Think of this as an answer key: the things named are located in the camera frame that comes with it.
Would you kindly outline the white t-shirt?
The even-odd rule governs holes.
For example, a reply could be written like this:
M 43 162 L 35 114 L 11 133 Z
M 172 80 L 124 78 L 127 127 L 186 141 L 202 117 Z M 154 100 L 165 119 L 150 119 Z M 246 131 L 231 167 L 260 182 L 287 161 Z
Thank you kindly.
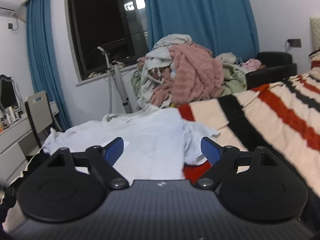
M 206 161 L 200 150 L 203 137 L 219 135 L 199 122 L 184 120 L 178 109 L 147 105 L 132 114 L 108 114 L 65 132 L 50 130 L 42 147 L 52 155 L 61 147 L 71 152 L 106 146 L 116 137 L 124 141 L 124 152 L 114 168 L 130 183 L 135 179 L 183 179 L 185 164 L 199 166 Z

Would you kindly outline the pile of light clothes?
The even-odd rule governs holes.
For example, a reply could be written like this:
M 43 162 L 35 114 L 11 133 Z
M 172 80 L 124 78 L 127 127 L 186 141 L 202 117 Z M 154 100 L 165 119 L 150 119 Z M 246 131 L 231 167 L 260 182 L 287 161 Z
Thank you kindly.
M 140 57 L 131 83 L 138 109 L 149 103 L 179 106 L 247 89 L 246 72 L 236 64 L 234 54 L 214 56 L 184 34 L 161 38 Z

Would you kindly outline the striped fleece blanket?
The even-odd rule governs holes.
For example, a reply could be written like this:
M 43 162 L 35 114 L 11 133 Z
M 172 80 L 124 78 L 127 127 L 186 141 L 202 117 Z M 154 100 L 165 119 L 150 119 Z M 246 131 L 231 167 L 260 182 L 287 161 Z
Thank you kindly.
M 211 168 L 108 190 L 84 152 L 43 149 L 1 186 L 1 239 L 319 239 L 319 69 L 176 107 L 240 150 L 215 190 Z

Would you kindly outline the pink fluffy blanket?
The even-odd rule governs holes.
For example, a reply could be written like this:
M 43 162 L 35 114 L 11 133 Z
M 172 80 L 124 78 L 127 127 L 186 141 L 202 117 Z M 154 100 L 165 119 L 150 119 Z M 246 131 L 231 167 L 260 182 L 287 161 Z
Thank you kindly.
M 196 43 L 158 47 L 140 62 L 140 108 L 148 103 L 163 108 L 217 98 L 225 90 L 222 62 Z

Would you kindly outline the white dressing table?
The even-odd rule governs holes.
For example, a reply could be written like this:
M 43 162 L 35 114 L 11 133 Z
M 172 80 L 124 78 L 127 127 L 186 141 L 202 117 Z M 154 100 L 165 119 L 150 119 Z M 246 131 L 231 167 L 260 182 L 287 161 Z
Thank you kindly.
M 43 144 L 46 139 L 43 132 L 39 137 Z M 1 185 L 10 185 L 28 165 L 26 157 L 36 155 L 39 150 L 26 113 L 1 132 Z

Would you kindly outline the pink small garment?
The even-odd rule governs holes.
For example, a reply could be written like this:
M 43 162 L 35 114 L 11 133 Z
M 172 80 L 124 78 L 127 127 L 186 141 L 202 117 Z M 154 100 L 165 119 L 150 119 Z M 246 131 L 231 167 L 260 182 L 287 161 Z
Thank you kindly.
M 249 59 L 241 64 L 241 67 L 248 72 L 256 71 L 260 68 L 262 63 L 258 59 Z

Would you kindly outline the left blue curtain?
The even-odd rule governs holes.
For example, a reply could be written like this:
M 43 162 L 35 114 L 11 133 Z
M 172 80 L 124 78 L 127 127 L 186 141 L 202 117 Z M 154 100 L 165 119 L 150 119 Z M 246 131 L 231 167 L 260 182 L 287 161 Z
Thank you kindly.
M 59 109 L 62 130 L 72 126 L 63 95 L 55 56 L 50 0 L 27 2 L 26 40 L 29 69 L 34 92 L 45 91 Z

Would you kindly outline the blue curtain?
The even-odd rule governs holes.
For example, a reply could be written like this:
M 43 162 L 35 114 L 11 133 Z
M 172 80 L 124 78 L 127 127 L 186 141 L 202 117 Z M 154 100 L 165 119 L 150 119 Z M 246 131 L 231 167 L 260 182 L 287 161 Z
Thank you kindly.
M 62 130 L 72 126 L 63 95 L 55 56 L 50 0 L 27 2 L 26 40 L 29 69 L 34 92 L 45 91 L 59 109 Z
M 214 55 L 233 53 L 243 60 L 259 53 L 249 0 L 145 0 L 148 45 L 169 34 L 190 35 Z

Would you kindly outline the vanity mirror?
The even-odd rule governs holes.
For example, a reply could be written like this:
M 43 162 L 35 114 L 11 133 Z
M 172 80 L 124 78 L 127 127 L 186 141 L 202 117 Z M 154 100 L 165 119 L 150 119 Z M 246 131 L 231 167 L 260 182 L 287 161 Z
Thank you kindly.
M 13 78 L 1 74 L 1 111 L 9 107 L 22 111 L 22 99 Z

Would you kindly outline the right blue curtain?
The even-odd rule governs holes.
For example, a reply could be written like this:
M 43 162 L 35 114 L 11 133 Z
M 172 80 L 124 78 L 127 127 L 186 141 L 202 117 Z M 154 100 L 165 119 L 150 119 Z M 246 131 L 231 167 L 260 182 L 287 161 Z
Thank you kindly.
M 243 60 L 259 53 L 249 0 L 145 0 L 148 45 L 169 34 L 190 35 L 214 55 L 233 53 Z

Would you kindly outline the dark window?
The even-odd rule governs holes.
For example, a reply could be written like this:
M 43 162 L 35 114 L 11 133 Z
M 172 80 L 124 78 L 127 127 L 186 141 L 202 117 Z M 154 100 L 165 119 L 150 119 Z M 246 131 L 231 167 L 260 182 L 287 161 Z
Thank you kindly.
M 67 0 L 70 30 L 80 77 L 106 72 L 102 55 L 126 66 L 148 51 L 144 0 Z

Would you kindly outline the wall power socket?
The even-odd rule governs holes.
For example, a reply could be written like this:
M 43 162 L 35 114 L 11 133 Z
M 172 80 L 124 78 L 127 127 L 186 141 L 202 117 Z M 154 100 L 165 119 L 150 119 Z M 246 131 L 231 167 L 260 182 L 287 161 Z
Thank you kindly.
M 302 47 L 302 42 L 301 42 L 300 38 L 288 39 L 287 42 L 291 48 L 301 48 Z

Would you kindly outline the wall air conditioner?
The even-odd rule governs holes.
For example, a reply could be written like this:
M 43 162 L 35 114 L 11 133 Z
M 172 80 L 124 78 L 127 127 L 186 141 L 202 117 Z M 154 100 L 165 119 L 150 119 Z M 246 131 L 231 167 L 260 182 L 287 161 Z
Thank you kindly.
M 1 16 L 16 17 L 26 22 L 27 9 L 22 0 L 0 0 Z

